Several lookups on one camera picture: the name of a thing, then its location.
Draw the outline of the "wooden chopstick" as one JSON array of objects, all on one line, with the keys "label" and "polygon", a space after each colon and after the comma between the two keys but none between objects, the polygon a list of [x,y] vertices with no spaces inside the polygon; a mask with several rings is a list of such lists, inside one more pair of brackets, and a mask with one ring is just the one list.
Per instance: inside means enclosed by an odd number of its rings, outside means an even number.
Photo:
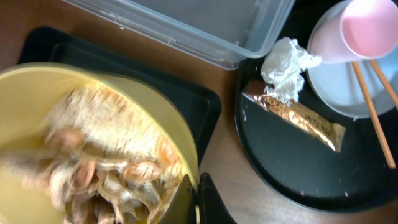
[{"label": "wooden chopstick", "polygon": [[373,68],[375,74],[377,75],[379,81],[382,83],[384,89],[387,91],[388,95],[393,101],[396,109],[398,109],[398,97],[394,89],[392,88],[391,84],[389,83],[388,79],[385,77],[384,73],[382,72],[381,68],[379,67],[379,65],[375,60],[372,59],[369,61],[369,63]]},{"label": "wooden chopstick", "polygon": [[363,94],[364,100],[365,100],[366,105],[368,107],[370,118],[371,118],[371,121],[373,123],[374,129],[376,131],[376,135],[377,135],[377,138],[378,138],[379,143],[381,145],[382,151],[384,153],[384,157],[386,158],[387,165],[388,165],[388,167],[390,169],[395,169],[396,168],[396,163],[395,163],[394,158],[393,158],[393,156],[391,154],[391,151],[389,149],[386,137],[384,135],[384,132],[383,132],[382,127],[381,127],[381,124],[379,122],[379,118],[378,118],[376,109],[375,109],[375,107],[373,105],[373,102],[372,102],[372,99],[371,99],[371,95],[368,92],[368,88],[367,88],[366,82],[364,81],[364,78],[362,76],[359,64],[358,64],[358,62],[352,62],[351,64],[352,64],[356,79],[357,79],[357,81],[359,83],[361,92]]}]

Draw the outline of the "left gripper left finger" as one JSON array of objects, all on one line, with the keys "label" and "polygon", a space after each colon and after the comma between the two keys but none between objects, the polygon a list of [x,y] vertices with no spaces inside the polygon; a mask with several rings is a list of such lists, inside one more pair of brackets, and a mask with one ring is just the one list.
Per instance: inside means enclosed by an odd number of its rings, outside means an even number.
[{"label": "left gripper left finger", "polygon": [[159,224],[195,224],[195,196],[189,176],[185,175]]}]

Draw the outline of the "grey plate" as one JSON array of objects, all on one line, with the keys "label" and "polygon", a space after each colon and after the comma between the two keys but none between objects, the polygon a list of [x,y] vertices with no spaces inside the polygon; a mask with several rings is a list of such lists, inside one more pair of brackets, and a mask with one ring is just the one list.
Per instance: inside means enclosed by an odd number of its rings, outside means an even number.
[{"label": "grey plate", "polygon": [[[314,54],[315,33],[322,25],[342,12],[351,1],[341,1],[324,13],[309,37],[307,49]],[[376,60],[394,91],[397,93],[397,47],[383,58]],[[360,61],[364,81],[372,97],[378,115],[392,110],[395,105],[369,62]],[[368,107],[354,74],[351,62],[325,64],[308,69],[308,82],[316,95],[332,110],[350,118],[369,118]]]}]

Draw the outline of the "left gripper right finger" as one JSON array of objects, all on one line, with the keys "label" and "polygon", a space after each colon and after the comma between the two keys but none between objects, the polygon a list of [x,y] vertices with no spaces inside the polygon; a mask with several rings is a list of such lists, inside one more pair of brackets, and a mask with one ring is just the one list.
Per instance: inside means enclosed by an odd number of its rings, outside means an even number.
[{"label": "left gripper right finger", "polygon": [[236,224],[208,173],[200,176],[198,206],[201,224]]}]

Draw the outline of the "yellow bowl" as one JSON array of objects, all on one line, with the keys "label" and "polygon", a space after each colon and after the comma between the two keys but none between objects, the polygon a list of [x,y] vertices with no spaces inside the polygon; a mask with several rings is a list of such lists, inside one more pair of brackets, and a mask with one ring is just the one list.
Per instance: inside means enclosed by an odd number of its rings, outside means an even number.
[{"label": "yellow bowl", "polygon": [[[50,110],[71,91],[86,86],[105,86],[151,117],[175,144],[197,191],[197,152],[187,122],[164,95],[132,78],[57,64],[28,63],[5,71],[1,74],[1,153],[15,147],[39,147]],[[2,223],[65,223],[64,216],[45,190],[27,188],[1,160]]]}]

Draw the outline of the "pink cup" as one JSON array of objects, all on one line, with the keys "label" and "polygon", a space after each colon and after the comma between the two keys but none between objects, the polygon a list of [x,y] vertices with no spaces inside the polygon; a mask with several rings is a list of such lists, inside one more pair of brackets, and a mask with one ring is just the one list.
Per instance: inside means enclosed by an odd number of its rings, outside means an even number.
[{"label": "pink cup", "polygon": [[317,22],[308,41],[323,63],[381,58],[397,47],[397,5],[391,0],[341,1]]}]

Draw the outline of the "food scraps and rice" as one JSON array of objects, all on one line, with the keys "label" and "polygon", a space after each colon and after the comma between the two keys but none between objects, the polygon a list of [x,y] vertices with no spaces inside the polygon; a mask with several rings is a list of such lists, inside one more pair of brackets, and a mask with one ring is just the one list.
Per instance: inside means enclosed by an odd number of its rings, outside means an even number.
[{"label": "food scraps and rice", "polygon": [[27,188],[45,190],[65,223],[158,223],[187,173],[175,144],[139,106],[105,86],[63,97],[37,148],[1,160]]}]

